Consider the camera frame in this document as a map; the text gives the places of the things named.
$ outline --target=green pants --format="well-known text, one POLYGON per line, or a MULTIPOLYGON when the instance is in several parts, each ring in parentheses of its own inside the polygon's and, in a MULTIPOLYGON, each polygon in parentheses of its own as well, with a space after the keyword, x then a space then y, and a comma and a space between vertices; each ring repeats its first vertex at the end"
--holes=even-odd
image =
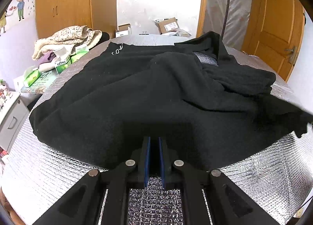
POLYGON ((21 20, 21 17, 24 18, 24 9, 18 10, 18 18, 21 20))

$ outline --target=wall mural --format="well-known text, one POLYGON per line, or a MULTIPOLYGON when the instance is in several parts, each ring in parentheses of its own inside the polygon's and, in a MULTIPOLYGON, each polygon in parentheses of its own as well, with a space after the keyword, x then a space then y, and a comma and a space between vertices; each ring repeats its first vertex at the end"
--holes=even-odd
POLYGON ((35 17, 35 0, 12 0, 0 18, 0 36, 12 26, 27 18, 35 17))

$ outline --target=drawer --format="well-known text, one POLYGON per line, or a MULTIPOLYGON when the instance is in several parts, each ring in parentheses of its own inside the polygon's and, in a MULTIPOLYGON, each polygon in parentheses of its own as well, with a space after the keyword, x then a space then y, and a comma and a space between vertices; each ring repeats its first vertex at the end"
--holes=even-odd
POLYGON ((14 142, 18 132, 20 131, 26 115, 28 115, 29 110, 21 101, 20 98, 16 100, 14 105, 10 108, 5 119, 2 121, 0 126, 0 146, 5 151, 9 151, 14 142))

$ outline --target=door handle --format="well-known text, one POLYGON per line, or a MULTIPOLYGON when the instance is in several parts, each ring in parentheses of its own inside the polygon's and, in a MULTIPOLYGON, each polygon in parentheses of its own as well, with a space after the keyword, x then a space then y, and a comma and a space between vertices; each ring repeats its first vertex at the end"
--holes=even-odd
POLYGON ((290 54, 288 55, 289 59, 288 59, 288 62, 293 64, 294 60, 295 60, 295 57, 297 55, 297 46, 293 46, 292 49, 290 48, 286 48, 285 51, 289 51, 290 54))
POLYGON ((12 129, 14 128, 14 126, 16 125, 17 121, 18 121, 17 118, 14 116, 13 119, 12 119, 12 121, 10 122, 9 127, 8 127, 7 129, 8 129, 8 130, 12 130, 12 129))

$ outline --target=yellow dress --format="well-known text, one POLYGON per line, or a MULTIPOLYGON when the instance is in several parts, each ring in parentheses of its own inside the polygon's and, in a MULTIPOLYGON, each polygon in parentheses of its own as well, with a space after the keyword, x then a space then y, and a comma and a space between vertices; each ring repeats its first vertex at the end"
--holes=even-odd
POLYGON ((7 24, 7 20, 5 19, 5 12, 0 19, 0 27, 4 27, 7 24))

